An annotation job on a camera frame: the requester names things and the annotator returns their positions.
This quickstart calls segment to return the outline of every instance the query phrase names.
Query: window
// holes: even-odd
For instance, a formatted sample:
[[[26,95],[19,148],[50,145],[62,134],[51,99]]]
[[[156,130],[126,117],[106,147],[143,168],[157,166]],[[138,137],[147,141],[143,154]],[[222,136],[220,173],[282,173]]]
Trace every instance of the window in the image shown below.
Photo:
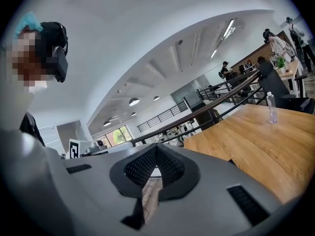
[[[116,146],[118,144],[123,144],[126,141],[132,140],[129,130],[126,126],[118,128],[104,136],[97,138],[97,140],[102,140],[104,145],[108,148]]]

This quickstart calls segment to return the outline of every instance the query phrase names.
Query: plastic bottle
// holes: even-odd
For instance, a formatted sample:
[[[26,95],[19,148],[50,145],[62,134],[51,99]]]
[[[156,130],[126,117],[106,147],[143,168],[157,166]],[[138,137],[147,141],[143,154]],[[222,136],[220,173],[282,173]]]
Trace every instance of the plastic bottle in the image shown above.
[[[270,113],[270,123],[277,123],[277,108],[275,103],[275,97],[271,92],[267,93],[267,103],[269,107],[269,113]]]

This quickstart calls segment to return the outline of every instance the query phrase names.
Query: potted plant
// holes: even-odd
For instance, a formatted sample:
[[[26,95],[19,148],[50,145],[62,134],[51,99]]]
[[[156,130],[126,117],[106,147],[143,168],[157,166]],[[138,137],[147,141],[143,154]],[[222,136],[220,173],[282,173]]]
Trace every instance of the potted plant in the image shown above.
[[[286,73],[286,71],[285,71],[286,63],[285,63],[285,59],[283,57],[278,57],[277,67],[280,69],[281,73]]]

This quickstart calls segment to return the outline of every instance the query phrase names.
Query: wood panel wall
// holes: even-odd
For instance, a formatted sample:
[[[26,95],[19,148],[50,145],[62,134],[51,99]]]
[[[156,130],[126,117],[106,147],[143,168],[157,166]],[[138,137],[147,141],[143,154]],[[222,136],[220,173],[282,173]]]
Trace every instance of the wood panel wall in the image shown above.
[[[283,39],[285,42],[287,42],[288,44],[291,45],[290,40],[288,39],[287,35],[285,34],[284,31],[281,31],[278,35],[279,38]],[[269,43],[262,45],[261,47],[259,47],[258,49],[256,49],[254,52],[252,52],[251,54],[249,54],[248,56],[246,56],[245,58],[243,58],[242,60],[240,60],[239,62],[237,62],[235,65],[231,66],[231,68],[233,69],[234,72],[239,73],[239,66],[242,64],[244,65],[244,63],[248,60],[250,60],[252,63],[256,64],[256,67],[259,66],[259,64],[257,63],[257,59],[259,56],[264,57],[266,60],[269,60],[271,58],[270,54],[272,53],[271,50],[271,46]]]

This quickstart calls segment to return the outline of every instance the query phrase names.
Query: blue hair cap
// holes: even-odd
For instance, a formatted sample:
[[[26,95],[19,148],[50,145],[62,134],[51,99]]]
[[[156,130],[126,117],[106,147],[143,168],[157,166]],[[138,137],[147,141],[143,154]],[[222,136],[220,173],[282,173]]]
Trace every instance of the blue hair cap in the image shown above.
[[[14,39],[18,38],[18,35],[22,32],[22,30],[28,26],[30,30],[42,31],[43,27],[40,22],[36,18],[34,12],[30,11],[26,13],[21,19],[17,27],[14,31]]]

